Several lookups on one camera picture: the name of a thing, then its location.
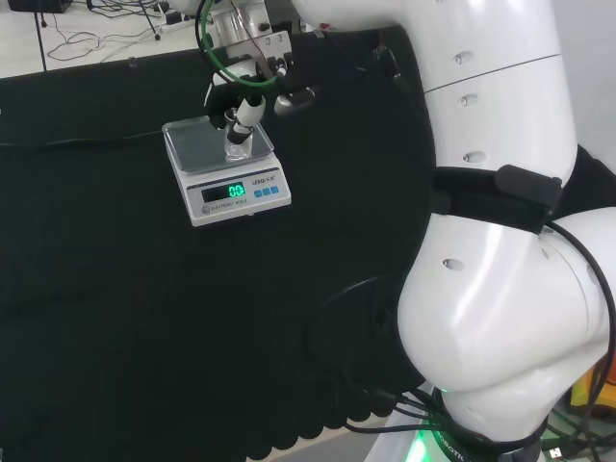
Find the screw hole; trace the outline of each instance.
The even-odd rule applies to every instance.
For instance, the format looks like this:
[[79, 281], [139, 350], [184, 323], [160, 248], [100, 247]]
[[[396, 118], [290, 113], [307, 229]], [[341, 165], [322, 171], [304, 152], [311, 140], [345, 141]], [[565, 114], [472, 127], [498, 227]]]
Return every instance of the screw hole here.
[[459, 260], [453, 260], [451, 258], [443, 261], [443, 266], [448, 270], [461, 271], [464, 269], [464, 264]]
[[485, 152], [475, 151], [466, 154], [462, 160], [464, 160], [464, 162], [468, 162], [469, 164], [478, 164], [480, 162], [485, 162], [487, 158], [488, 156]]
[[458, 53], [452, 59], [454, 64], [466, 64], [472, 61], [475, 58], [475, 53], [472, 51], [463, 51], [462, 53]]

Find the velcro strap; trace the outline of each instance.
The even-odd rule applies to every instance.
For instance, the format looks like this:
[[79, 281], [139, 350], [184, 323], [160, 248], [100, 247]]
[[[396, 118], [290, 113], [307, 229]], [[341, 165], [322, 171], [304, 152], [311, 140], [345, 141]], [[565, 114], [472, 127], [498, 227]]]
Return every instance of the velcro strap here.
[[498, 171], [439, 167], [432, 211], [539, 234], [558, 205], [562, 180], [523, 168]]

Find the black strap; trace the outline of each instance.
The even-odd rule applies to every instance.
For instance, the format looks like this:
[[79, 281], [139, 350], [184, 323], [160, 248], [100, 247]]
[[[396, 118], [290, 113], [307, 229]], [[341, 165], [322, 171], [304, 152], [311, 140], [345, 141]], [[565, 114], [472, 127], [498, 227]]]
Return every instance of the black strap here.
[[432, 210], [539, 234], [561, 195], [562, 180], [519, 167], [438, 167]]
[[449, 459], [449, 462], [537, 462], [541, 454], [540, 437], [534, 438], [532, 443], [523, 448], [507, 453], [494, 454], [490, 451], [467, 449], [445, 432], [434, 431], [432, 433], [437, 445]]

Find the yellow object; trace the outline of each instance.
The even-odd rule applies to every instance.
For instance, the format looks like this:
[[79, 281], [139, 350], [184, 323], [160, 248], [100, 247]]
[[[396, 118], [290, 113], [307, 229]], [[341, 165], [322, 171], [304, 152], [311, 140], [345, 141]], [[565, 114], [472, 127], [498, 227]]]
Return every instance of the yellow object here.
[[[590, 395], [590, 383], [593, 378], [593, 370], [588, 371], [580, 380], [576, 382], [571, 392], [571, 405], [575, 407], [582, 407], [588, 404], [588, 397]], [[604, 407], [611, 407], [616, 410], [616, 384], [612, 381], [608, 381], [601, 394], [597, 399], [597, 405]]]

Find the table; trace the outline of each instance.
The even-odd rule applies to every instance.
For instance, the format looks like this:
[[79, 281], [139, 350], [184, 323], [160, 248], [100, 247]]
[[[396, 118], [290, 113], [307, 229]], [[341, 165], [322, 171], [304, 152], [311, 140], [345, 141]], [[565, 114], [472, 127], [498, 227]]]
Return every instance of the table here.
[[[360, 37], [348, 39], [367, 65]], [[290, 208], [192, 228], [156, 136], [0, 155], [5, 457], [235, 462], [322, 432], [332, 380], [304, 357], [304, 329], [349, 284], [398, 283], [421, 239], [433, 160], [422, 113], [380, 72], [358, 74], [314, 36], [294, 50], [320, 98], [284, 119], [269, 104], [264, 120], [293, 184]], [[156, 130], [199, 116], [209, 78], [192, 50], [2, 79], [0, 142]], [[399, 148], [406, 137], [412, 156]], [[417, 213], [372, 193], [387, 175]], [[366, 345], [371, 306], [354, 297], [321, 322], [321, 352], [345, 345], [334, 367]], [[412, 368], [383, 370], [388, 347], [356, 355], [351, 373], [392, 390], [417, 381]], [[346, 402], [355, 420], [370, 415]]]
[[[129, 15], [117, 19], [109, 19], [92, 13], [81, 3], [72, 3], [65, 13], [56, 14], [58, 28], [61, 31], [89, 31], [100, 36], [110, 34], [136, 35], [146, 31], [149, 24], [143, 16]], [[63, 37], [55, 30], [55, 20], [52, 14], [47, 14], [47, 28], [41, 30], [45, 52], [64, 42]], [[160, 24], [160, 19], [152, 18], [154, 26]], [[161, 39], [154, 40], [152, 33], [143, 37], [151, 38], [121, 50], [125, 43], [108, 42], [104, 49], [89, 53], [86, 57], [73, 61], [60, 62], [46, 58], [49, 70], [100, 63], [112, 53], [111, 61], [125, 60], [128, 57], [143, 57], [182, 51], [196, 48], [194, 28], [188, 27], [169, 34], [161, 34]], [[70, 49], [59, 50], [54, 56], [71, 58], [88, 51], [91, 43], [71, 45]], [[31, 13], [15, 13], [9, 10], [8, 0], [0, 0], [0, 78], [41, 72], [39, 41], [33, 16]]]

